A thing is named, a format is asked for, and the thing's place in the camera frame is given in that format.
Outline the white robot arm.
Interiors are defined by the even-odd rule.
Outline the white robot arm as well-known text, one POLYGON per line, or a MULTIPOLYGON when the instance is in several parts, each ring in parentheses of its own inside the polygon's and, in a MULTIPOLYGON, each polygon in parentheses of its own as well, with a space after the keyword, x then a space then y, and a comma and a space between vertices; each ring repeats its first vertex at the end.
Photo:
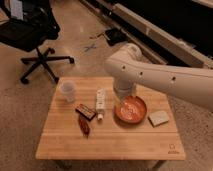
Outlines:
POLYGON ((213 111, 213 70, 149 64, 140 48, 127 43, 105 61, 114 91, 125 97, 139 84, 213 111))

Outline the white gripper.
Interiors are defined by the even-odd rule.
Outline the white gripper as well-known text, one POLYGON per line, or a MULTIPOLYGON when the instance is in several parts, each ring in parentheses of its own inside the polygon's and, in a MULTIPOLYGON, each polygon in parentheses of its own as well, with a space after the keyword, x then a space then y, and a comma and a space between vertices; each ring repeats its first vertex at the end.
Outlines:
POLYGON ((131 82, 115 79, 113 81, 113 90, 119 99, 123 99, 135 93, 136 85, 131 82))

